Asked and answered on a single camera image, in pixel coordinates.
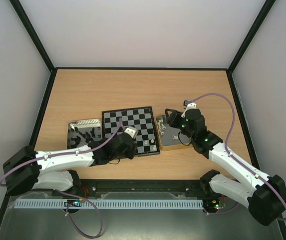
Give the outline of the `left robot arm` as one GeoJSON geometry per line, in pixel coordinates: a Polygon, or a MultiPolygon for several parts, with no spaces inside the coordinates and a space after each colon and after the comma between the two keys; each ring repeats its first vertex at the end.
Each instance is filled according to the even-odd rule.
{"type": "Polygon", "coordinates": [[[122,133],[103,138],[82,147],[54,152],[21,148],[3,164],[0,186],[8,195],[16,196],[37,189],[67,191],[80,184],[74,168],[106,165],[122,157],[134,158],[136,138],[122,133]]]}

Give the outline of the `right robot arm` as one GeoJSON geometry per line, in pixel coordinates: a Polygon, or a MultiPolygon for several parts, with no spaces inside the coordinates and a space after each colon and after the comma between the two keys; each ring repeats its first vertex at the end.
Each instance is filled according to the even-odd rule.
{"type": "Polygon", "coordinates": [[[219,171],[204,174],[201,191],[207,196],[223,194],[246,207],[251,216],[264,226],[281,220],[286,212],[286,184],[279,176],[262,172],[235,154],[219,136],[207,130],[205,118],[195,104],[184,112],[165,109],[167,124],[190,140],[193,149],[223,167],[234,179],[219,171]]]}

